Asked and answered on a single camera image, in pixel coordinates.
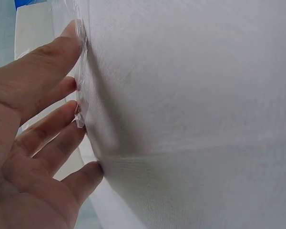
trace finger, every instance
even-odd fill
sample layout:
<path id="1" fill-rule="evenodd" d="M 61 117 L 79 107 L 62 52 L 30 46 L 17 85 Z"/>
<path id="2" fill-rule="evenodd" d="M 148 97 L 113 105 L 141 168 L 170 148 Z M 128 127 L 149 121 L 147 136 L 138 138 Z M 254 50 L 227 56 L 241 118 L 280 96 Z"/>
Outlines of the finger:
<path id="1" fill-rule="evenodd" d="M 39 160 L 52 177 L 78 147 L 84 135 L 85 129 L 78 128 L 74 121 L 33 158 Z"/>
<path id="2" fill-rule="evenodd" d="M 62 180 L 62 183 L 70 189 L 75 199 L 81 205 L 100 184 L 102 178 L 102 168 L 98 162 L 94 161 L 67 176 Z"/>
<path id="3" fill-rule="evenodd" d="M 20 150 L 27 156 L 36 153 L 72 122 L 76 106 L 76 101 L 69 101 L 29 127 L 15 139 L 12 151 Z"/>
<path id="4" fill-rule="evenodd" d="M 0 103 L 23 114 L 66 76 L 80 54 L 73 21 L 61 37 L 0 68 Z"/>
<path id="5" fill-rule="evenodd" d="M 39 114 L 48 106 L 53 103 L 65 98 L 67 95 L 75 91 L 76 83 L 74 78 L 65 77 L 57 86 L 55 86 L 48 94 L 37 101 L 33 106 L 30 106 L 25 110 L 21 117 L 20 125 L 24 124 L 26 121 Z"/>

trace white sheet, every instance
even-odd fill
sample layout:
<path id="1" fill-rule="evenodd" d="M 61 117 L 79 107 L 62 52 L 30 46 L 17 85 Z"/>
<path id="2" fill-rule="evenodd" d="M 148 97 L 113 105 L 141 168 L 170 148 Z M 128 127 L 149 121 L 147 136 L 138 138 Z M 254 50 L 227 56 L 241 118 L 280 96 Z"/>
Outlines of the white sheet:
<path id="1" fill-rule="evenodd" d="M 286 229 L 286 0 L 79 4 L 102 226 Z"/>

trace skin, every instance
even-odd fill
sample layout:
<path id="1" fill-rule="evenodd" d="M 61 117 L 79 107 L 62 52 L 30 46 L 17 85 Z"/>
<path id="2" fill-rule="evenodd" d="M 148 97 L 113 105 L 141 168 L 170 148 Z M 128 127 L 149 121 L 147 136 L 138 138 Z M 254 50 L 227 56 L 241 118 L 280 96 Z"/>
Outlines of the skin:
<path id="1" fill-rule="evenodd" d="M 52 178 L 85 135 L 73 122 L 76 101 L 16 137 L 23 123 L 75 90 L 66 74 L 80 44 L 71 22 L 52 43 L 0 68 L 0 229 L 74 228 L 82 203 L 102 180 L 98 162 L 62 181 Z"/>

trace blue object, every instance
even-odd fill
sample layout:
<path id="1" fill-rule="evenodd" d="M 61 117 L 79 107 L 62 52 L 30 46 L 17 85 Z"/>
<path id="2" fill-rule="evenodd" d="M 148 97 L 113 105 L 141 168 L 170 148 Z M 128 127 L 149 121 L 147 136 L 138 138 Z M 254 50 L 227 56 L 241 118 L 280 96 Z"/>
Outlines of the blue object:
<path id="1" fill-rule="evenodd" d="M 16 9 L 20 6 L 31 5 L 35 3 L 45 2 L 47 0 L 15 0 Z"/>

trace plastic film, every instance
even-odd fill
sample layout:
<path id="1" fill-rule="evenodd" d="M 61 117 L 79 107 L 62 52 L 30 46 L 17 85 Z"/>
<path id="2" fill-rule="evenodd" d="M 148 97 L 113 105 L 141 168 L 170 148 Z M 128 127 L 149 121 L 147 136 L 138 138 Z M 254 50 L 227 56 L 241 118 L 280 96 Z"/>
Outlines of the plastic film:
<path id="1" fill-rule="evenodd" d="M 57 10 L 60 13 L 59 15 L 57 15 L 61 17 L 60 20 L 58 20 L 60 24 L 60 29 L 62 28 L 61 25 L 64 24 L 66 21 L 74 22 L 76 36 L 82 43 L 82 54 L 77 61 L 75 67 L 71 71 L 71 75 L 74 75 L 75 81 L 77 83 L 76 100 L 78 102 L 78 105 L 74 115 L 76 118 L 77 126 L 84 127 L 85 117 L 81 109 L 81 104 L 87 101 L 82 91 L 82 86 L 84 84 L 84 69 L 87 60 L 87 37 L 85 35 L 85 27 L 81 18 L 80 6 L 79 3 L 75 0 L 52 0 L 51 4 L 51 10 Z M 56 21 L 57 19 L 53 18 L 54 27 Z"/>

